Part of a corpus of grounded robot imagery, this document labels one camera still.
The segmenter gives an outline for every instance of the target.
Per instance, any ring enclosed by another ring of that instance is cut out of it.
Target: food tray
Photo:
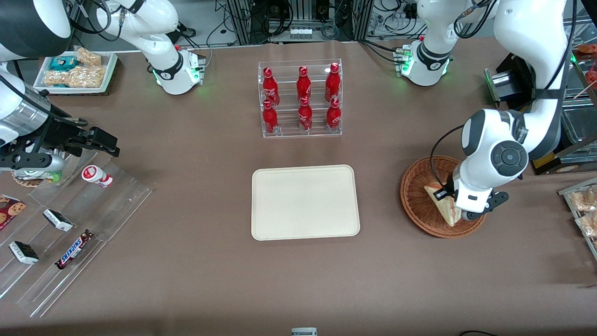
[[[110,79],[112,78],[112,74],[114,73],[114,69],[116,68],[116,61],[118,61],[118,56],[115,53],[102,51],[93,51],[93,53],[96,53],[101,56],[101,64],[106,67],[106,74],[104,75],[104,80],[101,82],[100,87],[54,87],[45,85],[45,72],[50,67],[50,61],[53,57],[46,57],[44,59],[44,62],[41,65],[41,69],[38,72],[37,78],[35,78],[35,82],[33,83],[33,87],[38,91],[48,90],[48,92],[50,92],[51,94],[94,94],[105,92],[108,89]],[[65,51],[60,56],[73,56],[74,54],[74,51]]]
[[[252,199],[256,240],[348,237],[361,229],[355,174],[345,164],[259,169]]]

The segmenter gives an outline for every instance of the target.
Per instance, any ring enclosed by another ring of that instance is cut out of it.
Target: brown table
[[[169,96],[138,53],[108,97],[52,97],[119,138],[113,159],[153,194],[42,319],[0,300],[2,335],[589,335],[595,260],[557,190],[594,174],[527,176],[472,235],[436,239],[399,205],[404,170],[477,109],[484,68],[506,52],[459,41],[440,83],[417,87],[357,43],[216,50],[205,84]],[[257,63],[341,57],[344,134],[263,139]],[[463,158],[458,136],[438,154]],[[349,164],[361,232],[258,242],[251,175],[260,168]],[[2,192],[29,190],[2,174]]]

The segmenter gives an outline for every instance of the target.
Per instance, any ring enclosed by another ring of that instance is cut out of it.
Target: brown basket
[[[445,183],[460,161],[452,157],[434,155],[433,167],[439,179]],[[424,186],[435,181],[429,165],[429,157],[413,163],[400,183],[400,199],[410,219],[425,232],[440,238],[459,238],[475,231],[483,221],[485,215],[474,221],[459,220],[450,227],[444,220],[435,203],[429,197]]]

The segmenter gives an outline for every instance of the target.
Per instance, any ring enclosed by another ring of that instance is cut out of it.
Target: red bottle
[[[335,133],[340,128],[342,112],[340,110],[340,101],[338,98],[332,98],[330,101],[330,108],[326,116],[325,129],[330,133]]]
[[[309,97],[301,97],[298,108],[298,126],[302,131],[310,131],[313,126],[313,110],[309,103]]]
[[[276,110],[272,107],[271,100],[263,102],[263,122],[265,123],[266,132],[275,134],[280,131],[280,127],[278,126],[278,115]]]
[[[263,69],[263,93],[265,98],[271,100],[276,106],[280,105],[280,93],[278,92],[278,82],[272,75],[271,68]]]
[[[311,98],[311,80],[307,74],[306,66],[298,68],[297,99],[299,102],[302,97]]]
[[[325,80],[325,101],[329,102],[333,97],[338,97],[340,91],[340,65],[338,63],[332,63],[330,65],[330,73],[328,78]]]

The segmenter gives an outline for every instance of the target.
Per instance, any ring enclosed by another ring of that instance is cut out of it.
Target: acrylic display stand
[[[259,89],[259,104],[261,110],[261,132],[264,138],[283,138],[283,137],[303,137],[303,136],[340,136],[342,135],[342,121],[340,127],[334,133],[330,133],[325,128],[325,119],[330,103],[325,101],[325,80],[330,73],[330,64],[336,62],[340,65],[340,78],[342,78],[341,59],[322,59],[322,60],[292,60],[283,62],[259,62],[257,69],[257,85]],[[296,82],[299,78],[299,67],[304,65],[309,70],[309,79],[311,80],[311,108],[313,109],[313,127],[309,131],[302,131],[299,126],[299,102],[297,97]],[[273,77],[278,82],[280,94],[280,105],[276,106],[278,114],[278,124],[280,131],[271,134],[266,131],[263,122],[263,101],[265,94],[263,92],[263,69],[271,68]],[[340,109],[344,114],[342,102],[342,82],[338,99],[340,99]]]
[[[81,158],[69,157],[63,179],[57,184],[43,182],[35,188],[30,196],[38,204],[27,204],[15,218],[21,222],[10,222],[0,231],[0,291],[4,296],[14,286],[11,292],[20,291],[16,295],[18,304],[30,316],[44,315],[151,193],[101,156],[85,151]],[[85,182],[81,170],[90,163],[112,175],[114,182],[107,188]],[[42,215],[45,209],[60,212],[73,228],[68,232],[56,229]],[[59,270],[54,263],[85,229],[95,236],[64,270]],[[8,248],[15,240],[31,245],[39,261],[27,265],[16,260]]]

